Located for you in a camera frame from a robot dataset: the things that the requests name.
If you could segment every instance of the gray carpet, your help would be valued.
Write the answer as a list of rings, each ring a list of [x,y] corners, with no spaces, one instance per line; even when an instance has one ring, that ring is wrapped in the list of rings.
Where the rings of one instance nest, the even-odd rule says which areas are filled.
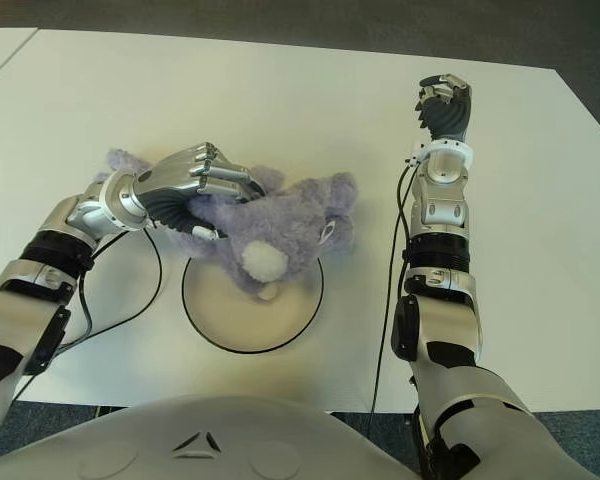
[[[600,0],[0,0],[0,26],[224,38],[549,67],[600,123]],[[538,114],[552,121],[551,112]],[[93,407],[17,402],[0,432],[0,455],[94,412]],[[363,415],[339,416],[354,428],[366,425]],[[600,411],[539,418],[570,455],[600,476]],[[414,467],[404,422],[402,415],[378,415],[371,436]]]

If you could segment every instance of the stuffed toy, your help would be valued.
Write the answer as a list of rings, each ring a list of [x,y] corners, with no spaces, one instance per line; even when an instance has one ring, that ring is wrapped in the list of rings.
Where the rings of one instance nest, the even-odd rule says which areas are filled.
[[[122,150],[111,150],[107,160],[114,170],[140,173],[150,168]],[[169,235],[190,257],[217,261],[243,291],[270,300],[278,282],[307,270],[318,256],[351,248],[349,214],[358,192],[350,173],[306,179],[285,189],[284,175],[277,170],[259,166],[251,169],[251,175],[266,196],[239,203],[230,197],[200,195],[187,205],[226,238],[205,240],[172,230]]]

